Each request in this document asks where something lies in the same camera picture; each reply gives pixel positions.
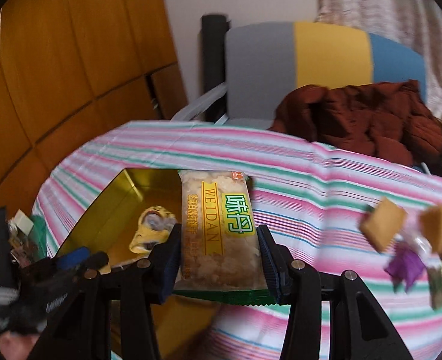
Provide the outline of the person left hand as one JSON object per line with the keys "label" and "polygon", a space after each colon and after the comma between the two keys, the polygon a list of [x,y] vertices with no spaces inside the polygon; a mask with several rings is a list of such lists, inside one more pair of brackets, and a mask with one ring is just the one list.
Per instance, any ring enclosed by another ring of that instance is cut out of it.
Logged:
{"label": "person left hand", "polygon": [[0,351],[6,360],[27,360],[39,334],[20,335],[7,331],[0,335]]}

